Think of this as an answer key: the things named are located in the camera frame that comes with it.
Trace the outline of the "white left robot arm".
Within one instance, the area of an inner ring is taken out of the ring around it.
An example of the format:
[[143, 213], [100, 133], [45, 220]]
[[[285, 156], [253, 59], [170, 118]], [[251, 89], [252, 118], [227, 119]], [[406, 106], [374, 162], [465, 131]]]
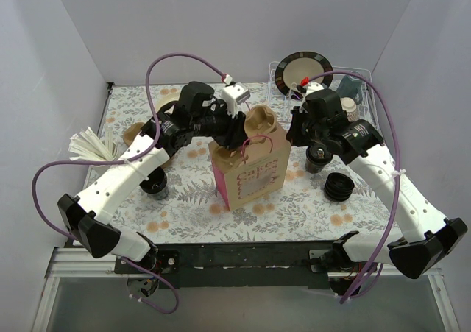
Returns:
[[69, 232], [94, 258], [107, 254], [123, 256], [142, 273], [157, 263], [153, 243], [141, 234], [121, 231], [111, 225], [120, 204], [194, 137], [210, 137], [226, 150], [242, 146], [248, 136], [245, 115], [238, 106], [250, 97], [241, 83], [222, 89], [219, 96], [203, 82], [185, 85], [175, 102], [169, 102], [142, 126], [121, 157], [92, 185], [75, 196], [58, 201]]

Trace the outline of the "black printed coffee cup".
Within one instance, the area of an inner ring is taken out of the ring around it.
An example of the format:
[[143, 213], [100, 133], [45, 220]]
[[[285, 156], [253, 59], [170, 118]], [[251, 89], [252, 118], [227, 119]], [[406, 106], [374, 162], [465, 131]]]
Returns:
[[312, 158], [307, 156], [305, 160], [305, 170], [311, 174], [316, 174], [321, 172], [329, 162], [329, 158]]

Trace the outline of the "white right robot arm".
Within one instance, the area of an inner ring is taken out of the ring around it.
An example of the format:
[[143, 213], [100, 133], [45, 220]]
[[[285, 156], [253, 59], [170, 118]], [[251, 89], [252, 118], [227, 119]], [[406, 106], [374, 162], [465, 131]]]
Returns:
[[292, 146], [320, 144], [359, 175], [388, 210], [395, 213], [400, 233], [384, 243], [372, 234], [348, 233], [323, 255], [325, 266], [350, 271], [376, 252], [378, 263], [395, 266], [417, 279], [448, 255], [467, 232], [460, 219], [449, 219], [421, 194], [406, 174], [395, 168], [397, 159], [368, 121], [349, 121], [338, 94], [331, 89], [307, 91], [291, 110], [287, 140]]

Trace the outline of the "pink paper gift bag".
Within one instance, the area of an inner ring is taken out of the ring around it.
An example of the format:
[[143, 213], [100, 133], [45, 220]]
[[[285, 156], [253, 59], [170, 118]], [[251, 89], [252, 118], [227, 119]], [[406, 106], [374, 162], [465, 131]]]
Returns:
[[238, 149], [208, 145], [216, 189], [231, 211], [283, 187], [291, 144], [278, 122], [259, 130]]

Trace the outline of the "black plastic cup lid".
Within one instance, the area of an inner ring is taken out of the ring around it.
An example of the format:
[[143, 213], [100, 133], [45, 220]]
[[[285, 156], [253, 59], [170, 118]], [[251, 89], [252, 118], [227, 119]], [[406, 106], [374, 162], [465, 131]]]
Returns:
[[328, 164], [333, 159], [333, 154], [323, 144], [313, 144], [306, 149], [306, 159], [310, 163]]

